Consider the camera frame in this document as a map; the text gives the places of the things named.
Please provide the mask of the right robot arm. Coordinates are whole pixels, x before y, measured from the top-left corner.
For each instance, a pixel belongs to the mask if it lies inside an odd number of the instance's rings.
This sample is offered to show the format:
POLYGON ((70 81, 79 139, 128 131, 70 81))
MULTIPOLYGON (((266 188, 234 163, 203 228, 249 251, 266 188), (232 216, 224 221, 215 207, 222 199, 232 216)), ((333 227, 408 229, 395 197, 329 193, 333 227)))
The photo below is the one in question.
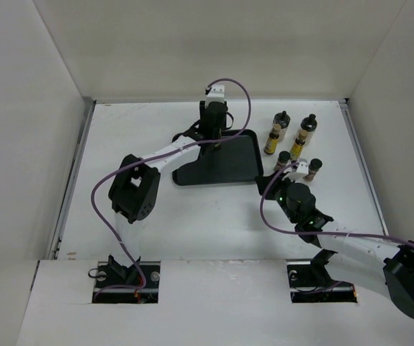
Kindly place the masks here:
POLYGON ((294 225, 287 234, 318 248, 310 267, 315 283, 327 285, 333 280, 360 285, 388 298, 414 319, 414 241, 346 230, 316 208, 307 185, 287 173, 257 176, 255 183, 262 201, 277 202, 294 225))

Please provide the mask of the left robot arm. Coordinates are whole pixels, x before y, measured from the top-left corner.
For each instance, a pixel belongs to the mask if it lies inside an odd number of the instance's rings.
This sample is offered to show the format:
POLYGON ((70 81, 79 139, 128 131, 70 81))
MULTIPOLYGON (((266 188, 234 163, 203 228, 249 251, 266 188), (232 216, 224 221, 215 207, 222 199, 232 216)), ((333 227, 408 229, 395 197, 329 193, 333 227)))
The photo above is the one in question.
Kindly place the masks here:
POLYGON ((221 144, 228 106, 225 100, 199 103, 199 119, 170 145, 146 156, 127 155, 108 192, 114 212, 112 227, 119 250, 113 278, 122 287, 138 279, 134 264, 140 259, 142 221, 153 211, 163 178, 191 164, 221 144))

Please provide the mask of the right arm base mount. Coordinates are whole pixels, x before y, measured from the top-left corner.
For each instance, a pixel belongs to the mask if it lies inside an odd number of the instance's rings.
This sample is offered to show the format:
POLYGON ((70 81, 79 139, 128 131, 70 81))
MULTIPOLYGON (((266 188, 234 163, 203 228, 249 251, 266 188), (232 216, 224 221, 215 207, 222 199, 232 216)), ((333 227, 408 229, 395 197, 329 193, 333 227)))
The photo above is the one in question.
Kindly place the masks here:
POLYGON ((292 303, 357 303, 354 285, 328 274, 325 265, 333 255, 332 251, 321 250, 312 259, 287 261, 292 303))

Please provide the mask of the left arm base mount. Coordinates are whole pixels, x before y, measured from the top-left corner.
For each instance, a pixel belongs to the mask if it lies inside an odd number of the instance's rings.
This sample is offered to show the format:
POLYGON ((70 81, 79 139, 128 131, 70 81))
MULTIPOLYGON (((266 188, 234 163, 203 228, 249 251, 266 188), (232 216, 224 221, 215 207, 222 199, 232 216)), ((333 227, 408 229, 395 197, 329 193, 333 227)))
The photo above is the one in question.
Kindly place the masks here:
POLYGON ((160 262, 137 261, 141 273, 134 265, 125 267, 109 255, 87 275, 94 281, 91 302, 97 304, 152 304, 158 303, 161 282, 160 262))

